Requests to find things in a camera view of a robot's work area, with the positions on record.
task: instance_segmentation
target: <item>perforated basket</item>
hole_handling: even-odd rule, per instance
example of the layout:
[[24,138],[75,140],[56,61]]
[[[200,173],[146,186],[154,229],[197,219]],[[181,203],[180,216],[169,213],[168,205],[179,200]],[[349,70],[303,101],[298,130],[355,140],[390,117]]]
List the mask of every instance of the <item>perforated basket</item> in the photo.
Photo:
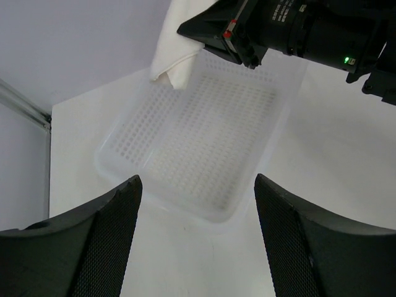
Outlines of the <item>perforated basket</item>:
[[144,200],[224,231],[244,215],[305,69],[274,51],[254,71],[202,52],[185,91],[145,79],[98,148],[98,171],[115,184],[139,174]]

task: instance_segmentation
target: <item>white cloth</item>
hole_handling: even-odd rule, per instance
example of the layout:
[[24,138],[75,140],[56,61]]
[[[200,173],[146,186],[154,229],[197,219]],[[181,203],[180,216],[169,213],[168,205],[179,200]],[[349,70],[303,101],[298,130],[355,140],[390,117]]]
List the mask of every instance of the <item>white cloth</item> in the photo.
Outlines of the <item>white cloth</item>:
[[178,35],[179,26],[208,9],[216,0],[172,0],[157,44],[150,79],[185,89],[204,44]]

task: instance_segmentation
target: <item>white tabletop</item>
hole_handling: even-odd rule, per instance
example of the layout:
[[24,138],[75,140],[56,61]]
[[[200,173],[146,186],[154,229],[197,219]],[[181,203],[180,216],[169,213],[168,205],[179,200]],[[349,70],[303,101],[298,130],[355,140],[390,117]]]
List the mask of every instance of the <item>white tabletop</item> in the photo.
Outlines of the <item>white tabletop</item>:
[[[93,152],[140,73],[53,109],[51,216],[109,191]],[[365,96],[340,71],[311,63],[263,173],[349,218],[396,229],[396,106]],[[121,296],[275,296],[252,197],[246,218],[206,235],[142,204]]]

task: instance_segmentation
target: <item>red button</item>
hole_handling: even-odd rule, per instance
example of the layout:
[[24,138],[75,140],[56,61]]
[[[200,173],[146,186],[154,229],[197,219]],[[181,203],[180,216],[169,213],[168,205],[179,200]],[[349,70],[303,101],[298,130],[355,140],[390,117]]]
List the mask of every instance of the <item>red button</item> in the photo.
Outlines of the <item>red button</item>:
[[233,34],[231,33],[231,31],[227,30],[226,32],[224,32],[223,37],[225,39],[230,39],[231,36],[233,36]]

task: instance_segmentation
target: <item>light purple wall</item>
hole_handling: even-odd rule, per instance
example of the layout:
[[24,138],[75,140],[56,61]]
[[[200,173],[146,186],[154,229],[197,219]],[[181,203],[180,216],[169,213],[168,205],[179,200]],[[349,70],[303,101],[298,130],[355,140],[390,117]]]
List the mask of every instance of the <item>light purple wall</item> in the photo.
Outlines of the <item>light purple wall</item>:
[[48,218],[44,129],[0,104],[0,231]]
[[170,0],[2,0],[0,78],[47,111],[149,67]]

